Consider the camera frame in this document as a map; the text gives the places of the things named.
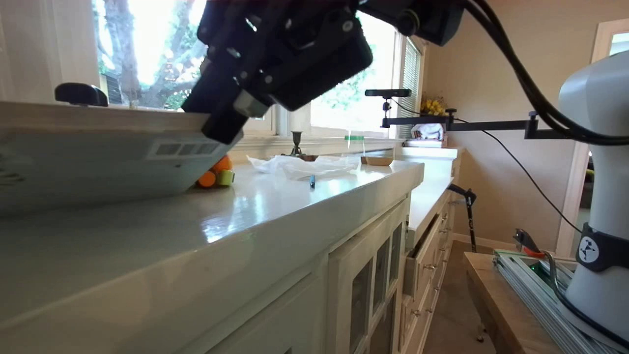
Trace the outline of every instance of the doorway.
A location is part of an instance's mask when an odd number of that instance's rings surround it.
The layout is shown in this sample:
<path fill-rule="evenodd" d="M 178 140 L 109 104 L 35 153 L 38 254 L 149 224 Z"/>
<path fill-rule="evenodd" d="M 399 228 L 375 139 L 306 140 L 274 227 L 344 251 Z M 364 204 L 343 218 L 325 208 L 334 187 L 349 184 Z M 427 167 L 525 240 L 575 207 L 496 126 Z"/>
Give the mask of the doorway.
<path fill-rule="evenodd" d="M 591 62 L 629 50 L 629 18 L 599 23 Z M 578 228 L 589 221 L 596 167 L 587 144 L 577 142 L 565 192 L 563 214 Z M 557 238 L 558 256 L 573 257 L 581 235 L 562 220 Z"/>

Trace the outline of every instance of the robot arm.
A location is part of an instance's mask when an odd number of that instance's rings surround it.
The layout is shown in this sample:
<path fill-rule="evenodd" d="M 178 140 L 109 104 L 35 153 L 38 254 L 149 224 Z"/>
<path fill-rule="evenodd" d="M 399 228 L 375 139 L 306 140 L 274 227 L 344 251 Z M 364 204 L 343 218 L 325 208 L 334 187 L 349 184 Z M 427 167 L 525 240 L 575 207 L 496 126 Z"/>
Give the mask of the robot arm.
<path fill-rule="evenodd" d="M 182 108 L 209 113 L 203 134 L 224 144 L 274 103 L 300 108 L 371 65 L 357 10 L 439 45 L 463 12 L 453 0 L 207 1 L 206 65 Z"/>

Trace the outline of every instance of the wooden table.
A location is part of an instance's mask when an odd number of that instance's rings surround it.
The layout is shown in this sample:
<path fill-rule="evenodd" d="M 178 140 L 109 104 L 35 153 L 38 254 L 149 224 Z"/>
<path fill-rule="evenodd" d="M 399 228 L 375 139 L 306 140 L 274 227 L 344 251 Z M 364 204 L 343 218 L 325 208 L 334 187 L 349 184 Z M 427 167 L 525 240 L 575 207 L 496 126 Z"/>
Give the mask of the wooden table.
<path fill-rule="evenodd" d="M 493 255 L 465 253 L 467 286 L 498 354 L 563 354 L 498 273 Z"/>

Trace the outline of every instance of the black cable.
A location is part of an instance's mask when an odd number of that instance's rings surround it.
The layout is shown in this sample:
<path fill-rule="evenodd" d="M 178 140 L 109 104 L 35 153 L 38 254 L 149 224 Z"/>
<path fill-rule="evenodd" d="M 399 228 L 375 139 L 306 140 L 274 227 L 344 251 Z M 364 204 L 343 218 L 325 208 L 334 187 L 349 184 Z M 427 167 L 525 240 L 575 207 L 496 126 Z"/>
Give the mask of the black cable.
<path fill-rule="evenodd" d="M 555 296 L 557 297 L 559 302 L 561 302 L 569 311 L 577 316 L 578 319 L 585 322 L 588 326 L 592 327 L 596 331 L 599 331 L 602 335 L 629 350 L 629 341 L 624 340 L 616 333 L 608 330 L 607 328 L 600 325 L 598 322 L 591 319 L 588 315 L 584 314 L 575 305 L 573 305 L 567 297 L 565 297 L 565 295 L 559 290 L 559 284 L 557 284 L 557 264 L 555 263 L 555 258 L 548 251 L 543 252 L 544 254 L 546 254 L 546 258 L 548 258 L 548 265 L 550 266 L 550 288 L 555 293 Z"/>
<path fill-rule="evenodd" d="M 415 112 L 413 110 L 410 110 L 402 105 L 400 105 L 395 99 L 393 99 L 393 102 L 395 102 L 398 107 L 402 108 L 405 111 L 408 111 L 410 113 L 415 113 L 415 114 L 421 114 L 419 112 Z M 469 123 L 467 120 L 463 120 L 463 119 L 459 119 L 459 118 L 454 118 L 454 120 L 458 120 L 460 122 L 463 123 Z M 526 176 L 528 177 L 529 180 L 531 180 L 531 182 L 533 183 L 533 186 L 535 186 L 535 188 L 537 189 L 537 191 L 540 192 L 540 194 L 542 195 L 542 197 L 544 197 L 544 199 L 546 199 L 546 201 L 548 202 L 548 204 L 550 204 L 551 207 L 553 207 L 553 209 L 555 209 L 555 211 L 557 211 L 557 213 L 562 217 L 562 219 L 564 219 L 568 225 L 570 225 L 573 229 L 575 229 L 576 231 L 579 231 L 579 233 L 581 233 L 582 231 L 576 227 L 573 223 L 570 222 L 570 220 L 568 220 L 564 214 L 561 212 L 561 210 L 559 210 L 559 208 L 557 208 L 557 206 L 555 206 L 555 204 L 553 204 L 553 202 L 550 201 L 550 199 L 546 196 L 546 194 L 542 191 L 542 189 L 540 188 L 540 186 L 537 184 L 537 182 L 535 181 L 535 179 L 533 179 L 533 176 L 531 176 L 531 174 L 528 172 L 528 170 L 524 167 L 524 165 L 522 165 L 522 163 L 520 162 L 520 160 L 517 159 L 517 157 L 515 157 L 511 151 L 503 144 L 503 142 L 500 141 L 500 139 L 498 139 L 497 137 L 495 137 L 493 134 L 489 133 L 487 130 L 480 130 L 480 132 L 483 132 L 485 134 L 487 134 L 488 136 L 490 136 L 492 139 L 494 139 L 496 142 L 498 142 L 498 144 L 500 144 L 500 146 L 503 147 L 503 149 L 507 152 L 507 154 L 509 154 L 509 156 L 511 156 L 511 158 L 518 164 L 518 166 L 522 169 L 522 171 L 524 171 L 524 173 L 526 174 Z"/>
<path fill-rule="evenodd" d="M 565 115 L 561 114 L 552 104 L 548 102 L 546 97 L 541 93 L 535 82 L 530 77 L 519 58 L 513 51 L 511 44 L 504 32 L 498 17 L 491 10 L 491 7 L 485 0 L 467 0 L 463 4 L 464 8 L 481 24 L 487 34 L 494 40 L 496 45 L 502 51 L 508 62 L 515 71 L 520 84 L 538 112 L 540 118 L 548 124 L 552 129 L 560 132 L 570 139 L 574 139 L 588 144 L 597 145 L 626 145 L 629 144 L 628 136 L 610 136 L 593 132 L 581 125 L 573 122 Z"/>

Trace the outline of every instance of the beige wall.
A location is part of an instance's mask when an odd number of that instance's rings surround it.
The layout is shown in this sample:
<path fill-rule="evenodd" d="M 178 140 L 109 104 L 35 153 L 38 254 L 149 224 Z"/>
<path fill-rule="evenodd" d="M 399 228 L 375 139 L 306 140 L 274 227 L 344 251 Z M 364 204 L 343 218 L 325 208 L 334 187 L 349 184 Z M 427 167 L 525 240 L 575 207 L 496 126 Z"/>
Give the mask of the beige wall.
<path fill-rule="evenodd" d="M 626 0 L 489 0 L 522 63 L 544 95 L 557 103 L 559 89 L 590 62 L 596 25 L 629 17 Z M 459 118 L 470 121 L 524 119 L 532 109 L 510 66 L 482 28 L 464 15 L 444 48 L 431 46 L 425 91 L 443 95 Z M 522 131 L 495 132 L 562 208 L 574 143 L 523 140 Z M 528 231 L 545 249 L 555 249 L 560 217 L 537 193 L 516 163 L 481 132 L 450 133 L 468 150 L 460 184 L 472 188 L 477 237 L 511 242 L 515 228 Z M 455 232 L 467 234 L 465 210 Z"/>

